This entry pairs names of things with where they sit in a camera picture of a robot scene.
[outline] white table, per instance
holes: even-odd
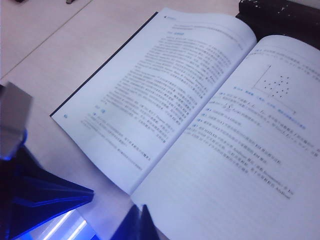
[[[163,7],[235,16],[238,0],[1,0],[1,84],[34,97],[26,146],[47,171],[94,190],[78,211],[102,240],[133,203],[49,115]]]

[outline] book page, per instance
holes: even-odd
[[[319,239],[319,106],[320,51],[263,38],[133,201],[171,240]]]
[[[254,44],[234,17],[164,9],[53,119],[131,193]]]

